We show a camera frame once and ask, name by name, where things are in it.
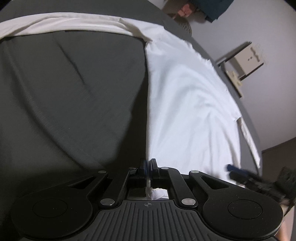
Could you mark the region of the white t-shirt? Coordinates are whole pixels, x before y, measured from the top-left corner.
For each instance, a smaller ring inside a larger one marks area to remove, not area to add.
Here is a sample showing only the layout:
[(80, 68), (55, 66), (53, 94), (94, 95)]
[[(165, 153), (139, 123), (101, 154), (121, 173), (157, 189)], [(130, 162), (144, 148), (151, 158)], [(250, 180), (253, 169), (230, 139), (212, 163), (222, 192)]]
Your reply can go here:
[[(147, 66), (145, 157), (186, 174), (198, 169), (228, 180), (225, 165), (240, 167), (240, 135), (259, 164), (260, 155), (242, 110), (212, 62), (162, 25), (86, 13), (31, 14), (1, 22), (1, 40), (62, 31), (102, 32), (144, 41)], [(1, 202), (61, 179), (1, 185)]]

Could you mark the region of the dark grey bed sheet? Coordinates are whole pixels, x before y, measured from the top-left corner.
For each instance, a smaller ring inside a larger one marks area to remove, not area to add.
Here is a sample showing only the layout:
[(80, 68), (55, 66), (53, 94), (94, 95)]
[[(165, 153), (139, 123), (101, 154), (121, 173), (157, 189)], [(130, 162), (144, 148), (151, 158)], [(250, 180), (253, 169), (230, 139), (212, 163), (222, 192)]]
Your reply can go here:
[(1, 40), (1, 185), (145, 156), (143, 40), (62, 31)]

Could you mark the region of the cream dining chair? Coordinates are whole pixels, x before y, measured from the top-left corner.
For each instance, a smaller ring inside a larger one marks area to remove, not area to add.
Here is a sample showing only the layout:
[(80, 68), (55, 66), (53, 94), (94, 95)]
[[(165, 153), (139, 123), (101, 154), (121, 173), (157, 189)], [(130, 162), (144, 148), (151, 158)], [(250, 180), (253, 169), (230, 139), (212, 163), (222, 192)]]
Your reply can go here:
[(217, 61), (218, 67), (226, 74), (239, 98), (242, 81), (264, 65), (264, 60), (252, 42), (245, 42)]

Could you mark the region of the grey round wicker stool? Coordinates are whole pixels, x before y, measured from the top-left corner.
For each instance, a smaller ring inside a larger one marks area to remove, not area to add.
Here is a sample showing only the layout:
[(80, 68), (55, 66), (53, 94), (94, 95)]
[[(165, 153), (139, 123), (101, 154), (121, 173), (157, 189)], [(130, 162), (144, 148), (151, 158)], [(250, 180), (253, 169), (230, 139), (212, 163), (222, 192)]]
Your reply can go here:
[(192, 35), (192, 28), (190, 23), (188, 22), (188, 20), (186, 18), (183, 18), (181, 16), (176, 16), (174, 18), (174, 21), (186, 32), (188, 33), (190, 36)]

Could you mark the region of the pink hanging cloth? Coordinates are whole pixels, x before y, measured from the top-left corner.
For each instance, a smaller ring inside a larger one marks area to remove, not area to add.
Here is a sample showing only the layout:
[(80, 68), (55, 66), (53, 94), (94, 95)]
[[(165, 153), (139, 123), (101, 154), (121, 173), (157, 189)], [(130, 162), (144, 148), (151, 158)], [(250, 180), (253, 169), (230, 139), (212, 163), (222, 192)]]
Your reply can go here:
[(191, 15), (194, 12), (194, 10), (195, 10), (194, 5), (192, 5), (191, 3), (187, 3), (178, 10), (177, 14), (180, 17), (186, 18), (189, 15)]

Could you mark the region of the dark teal hanging jacket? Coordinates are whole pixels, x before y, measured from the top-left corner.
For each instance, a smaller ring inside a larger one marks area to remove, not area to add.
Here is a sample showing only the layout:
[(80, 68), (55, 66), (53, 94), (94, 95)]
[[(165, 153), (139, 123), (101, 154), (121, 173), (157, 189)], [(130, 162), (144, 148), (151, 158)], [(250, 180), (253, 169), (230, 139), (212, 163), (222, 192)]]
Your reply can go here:
[(205, 15), (205, 20), (212, 23), (226, 12), (234, 0), (191, 0), (189, 2)]

